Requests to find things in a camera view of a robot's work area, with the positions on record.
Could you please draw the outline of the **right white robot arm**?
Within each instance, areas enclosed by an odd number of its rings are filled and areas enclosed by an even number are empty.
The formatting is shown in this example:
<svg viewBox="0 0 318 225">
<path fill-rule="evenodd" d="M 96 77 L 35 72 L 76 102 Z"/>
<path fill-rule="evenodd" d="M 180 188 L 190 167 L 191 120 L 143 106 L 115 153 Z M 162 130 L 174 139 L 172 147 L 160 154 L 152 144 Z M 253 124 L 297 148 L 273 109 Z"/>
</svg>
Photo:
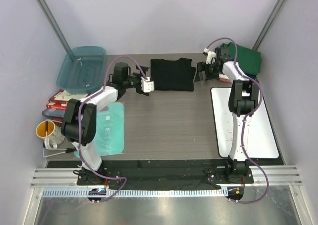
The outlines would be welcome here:
<svg viewBox="0 0 318 225">
<path fill-rule="evenodd" d="M 216 169 L 214 175 L 223 183 L 242 183 L 245 178 L 252 183 L 247 143 L 250 121 L 262 103 L 258 82 L 247 76 L 240 68 L 237 54 L 231 58 L 228 51 L 221 47 L 217 47 L 213 51 L 206 47 L 203 54 L 206 56 L 206 60 L 197 64 L 197 71 L 204 71 L 206 77 L 222 73 L 232 84 L 228 109 L 233 119 L 233 140 L 225 168 Z"/>
</svg>

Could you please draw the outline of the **black floral t shirt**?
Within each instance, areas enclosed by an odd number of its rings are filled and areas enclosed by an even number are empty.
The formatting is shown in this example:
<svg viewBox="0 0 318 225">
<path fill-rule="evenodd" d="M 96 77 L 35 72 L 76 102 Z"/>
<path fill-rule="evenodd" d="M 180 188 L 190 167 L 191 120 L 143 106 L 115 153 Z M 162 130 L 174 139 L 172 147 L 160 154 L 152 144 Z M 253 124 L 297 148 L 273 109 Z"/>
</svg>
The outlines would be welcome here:
<svg viewBox="0 0 318 225">
<path fill-rule="evenodd" d="M 192 59 L 151 59 L 150 70 L 157 91 L 194 91 L 196 69 Z"/>
</svg>

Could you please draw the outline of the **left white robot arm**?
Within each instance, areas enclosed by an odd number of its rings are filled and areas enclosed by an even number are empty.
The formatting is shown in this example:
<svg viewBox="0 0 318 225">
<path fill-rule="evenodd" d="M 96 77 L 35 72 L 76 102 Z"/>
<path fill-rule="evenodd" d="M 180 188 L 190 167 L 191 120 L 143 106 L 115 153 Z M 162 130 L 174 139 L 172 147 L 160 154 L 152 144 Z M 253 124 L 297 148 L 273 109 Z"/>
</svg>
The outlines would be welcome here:
<svg viewBox="0 0 318 225">
<path fill-rule="evenodd" d="M 102 159 L 97 153 L 94 137 L 97 131 L 97 114 L 110 103 L 118 101 L 127 89 L 148 96 L 154 90 L 154 82 L 147 77 L 150 69 L 136 65 L 139 72 L 131 72 L 125 62 L 118 62 L 106 80 L 106 86 L 83 99 L 70 99 L 64 113 L 61 133 L 79 152 L 82 166 L 90 170 L 88 178 L 99 185 L 105 181 L 106 173 L 100 169 Z"/>
</svg>

